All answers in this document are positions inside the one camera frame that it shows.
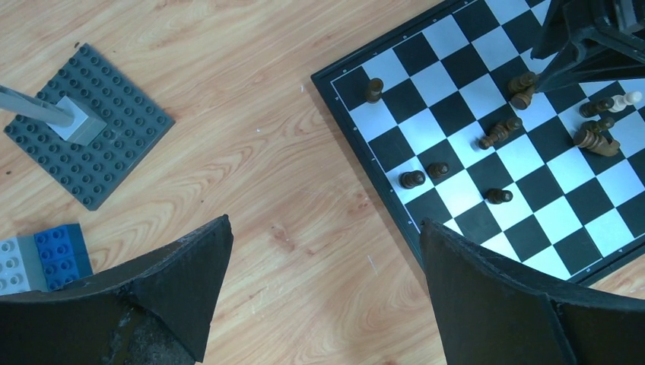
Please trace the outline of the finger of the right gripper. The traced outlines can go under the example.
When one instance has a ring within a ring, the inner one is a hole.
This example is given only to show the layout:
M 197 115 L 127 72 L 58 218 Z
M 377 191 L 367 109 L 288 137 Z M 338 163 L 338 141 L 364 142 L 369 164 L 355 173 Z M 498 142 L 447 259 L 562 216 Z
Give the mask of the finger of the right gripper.
M 533 59 L 583 60 L 595 55 L 589 39 L 593 28 L 592 1 L 551 1 L 531 51 Z
M 539 75 L 541 93 L 574 84 L 644 77 L 644 38 L 639 32 L 594 30 L 570 32 L 544 26 L 535 42 L 535 57 L 553 59 Z

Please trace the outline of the white chess queen piece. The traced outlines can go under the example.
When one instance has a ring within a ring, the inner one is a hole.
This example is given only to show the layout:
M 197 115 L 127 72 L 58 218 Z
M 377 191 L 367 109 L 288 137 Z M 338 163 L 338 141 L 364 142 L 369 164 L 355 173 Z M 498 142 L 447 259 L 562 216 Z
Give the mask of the white chess queen piece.
M 625 110 L 628 106 L 633 106 L 643 99 L 643 94 L 640 91 L 631 91 L 626 94 L 619 94 L 612 96 L 613 104 L 608 109 L 610 113 L 619 113 Z

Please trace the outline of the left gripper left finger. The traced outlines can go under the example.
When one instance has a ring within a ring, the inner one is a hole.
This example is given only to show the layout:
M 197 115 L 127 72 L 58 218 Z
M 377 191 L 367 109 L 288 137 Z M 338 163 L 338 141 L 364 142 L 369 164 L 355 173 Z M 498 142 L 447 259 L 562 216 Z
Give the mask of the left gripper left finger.
M 234 236 L 222 215 L 53 292 L 1 299 L 3 364 L 203 361 Z

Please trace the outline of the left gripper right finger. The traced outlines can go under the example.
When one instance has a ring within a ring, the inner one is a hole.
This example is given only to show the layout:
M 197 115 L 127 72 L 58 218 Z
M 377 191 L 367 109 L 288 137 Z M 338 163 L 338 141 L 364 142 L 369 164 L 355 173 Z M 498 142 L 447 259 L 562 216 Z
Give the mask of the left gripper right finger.
M 423 269 L 450 364 L 642 364 L 644 302 L 563 281 L 426 218 Z

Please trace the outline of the black white chessboard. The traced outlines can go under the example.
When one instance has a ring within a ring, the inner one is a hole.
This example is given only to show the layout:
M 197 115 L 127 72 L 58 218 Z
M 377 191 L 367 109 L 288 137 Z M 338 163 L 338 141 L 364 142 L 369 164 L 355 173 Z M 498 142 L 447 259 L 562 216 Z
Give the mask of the black white chessboard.
M 605 157 L 574 144 L 580 107 L 642 78 L 533 94 L 547 1 L 443 1 L 312 76 L 412 252 L 430 218 L 538 271 L 589 285 L 644 253 L 644 104 L 607 113 Z

